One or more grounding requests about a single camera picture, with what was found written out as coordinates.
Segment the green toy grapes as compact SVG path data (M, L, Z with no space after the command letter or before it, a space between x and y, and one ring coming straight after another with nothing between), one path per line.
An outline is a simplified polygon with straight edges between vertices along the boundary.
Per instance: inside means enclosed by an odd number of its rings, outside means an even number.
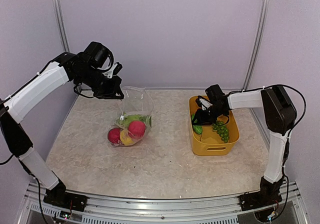
M222 121L217 121L216 123L212 124L212 129L214 132L216 132L221 140L224 143L228 143L230 140L230 132L229 129L227 128L227 125L223 123Z

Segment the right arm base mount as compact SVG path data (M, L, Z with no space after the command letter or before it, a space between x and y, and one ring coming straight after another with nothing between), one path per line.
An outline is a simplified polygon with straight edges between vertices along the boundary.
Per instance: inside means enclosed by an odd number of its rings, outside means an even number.
M270 206L276 203L280 203L283 200L282 196L279 193L272 196L263 196L260 191L252 193L245 192L238 198L242 211Z

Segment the clear zip top bag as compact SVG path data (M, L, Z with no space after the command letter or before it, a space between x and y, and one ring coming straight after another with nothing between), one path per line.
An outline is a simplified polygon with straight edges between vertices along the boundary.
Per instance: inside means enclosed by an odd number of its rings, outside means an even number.
M107 133L115 147L130 147L140 142L152 128L154 102L145 88L125 86L119 112Z

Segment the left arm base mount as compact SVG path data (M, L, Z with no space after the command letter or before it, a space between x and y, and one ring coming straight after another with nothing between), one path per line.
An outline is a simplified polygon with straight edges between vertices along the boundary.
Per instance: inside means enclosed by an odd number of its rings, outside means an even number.
M87 200L88 197L85 195L70 192L46 193L43 199L46 204L79 212L84 212Z

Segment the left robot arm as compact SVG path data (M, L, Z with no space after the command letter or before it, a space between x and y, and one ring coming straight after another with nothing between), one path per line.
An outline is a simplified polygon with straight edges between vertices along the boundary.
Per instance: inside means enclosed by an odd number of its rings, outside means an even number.
M109 48L92 41L84 51L63 52L54 57L27 83L0 102L0 130L9 152L34 179L51 191L50 198L61 207L70 202L70 195L34 147L23 124L38 106L44 106L51 94L68 83L73 83L73 91L78 96L82 95L78 87L86 85L91 89L92 98L122 100L124 94L119 77L122 68Z

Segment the yellow toy lemon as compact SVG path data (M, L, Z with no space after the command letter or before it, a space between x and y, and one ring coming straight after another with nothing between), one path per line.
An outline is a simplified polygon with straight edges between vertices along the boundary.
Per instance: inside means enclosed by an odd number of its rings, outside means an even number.
M129 136L128 130L127 129L123 129L120 132L120 141L124 146L132 146L135 144L135 141Z

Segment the green toy apple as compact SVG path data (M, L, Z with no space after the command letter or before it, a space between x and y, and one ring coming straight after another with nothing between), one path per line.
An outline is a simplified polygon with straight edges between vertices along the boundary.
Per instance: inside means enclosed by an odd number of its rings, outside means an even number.
M115 124L121 128L128 128L129 124L132 121L142 121L146 125L147 128L152 126L152 116L151 115L141 115L141 114L133 114L128 116L120 116Z

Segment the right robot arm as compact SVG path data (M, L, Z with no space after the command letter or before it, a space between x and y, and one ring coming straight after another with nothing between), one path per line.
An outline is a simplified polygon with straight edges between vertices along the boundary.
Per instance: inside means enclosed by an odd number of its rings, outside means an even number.
M216 124L220 116L228 117L231 110L263 109L270 140L267 167L260 181L260 190L255 196L260 206L268 205L279 194L286 176L284 168L289 155L291 133L301 121L287 89L300 94L300 91L285 84L225 94L215 84L205 90L207 97L197 97L199 109L190 119L192 125L207 126Z

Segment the red toy tomato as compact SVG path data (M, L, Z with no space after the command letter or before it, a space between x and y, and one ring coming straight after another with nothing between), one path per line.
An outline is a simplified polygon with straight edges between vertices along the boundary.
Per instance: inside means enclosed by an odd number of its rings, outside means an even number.
M107 134L108 141L112 144L119 144L119 142L121 141L120 139L121 130L122 129L118 127L112 128Z

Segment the green toy cucumber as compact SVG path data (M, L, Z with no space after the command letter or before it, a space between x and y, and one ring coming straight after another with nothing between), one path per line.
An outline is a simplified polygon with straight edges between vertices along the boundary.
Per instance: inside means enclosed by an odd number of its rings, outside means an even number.
M192 129L197 135L201 135L203 133L203 128L201 125L192 125Z

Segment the red toy apple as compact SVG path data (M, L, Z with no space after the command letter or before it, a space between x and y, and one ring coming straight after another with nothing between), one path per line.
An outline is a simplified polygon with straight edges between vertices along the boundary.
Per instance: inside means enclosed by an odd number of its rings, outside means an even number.
M146 125L140 120L132 121L128 128L128 135L133 139L141 139L146 132Z

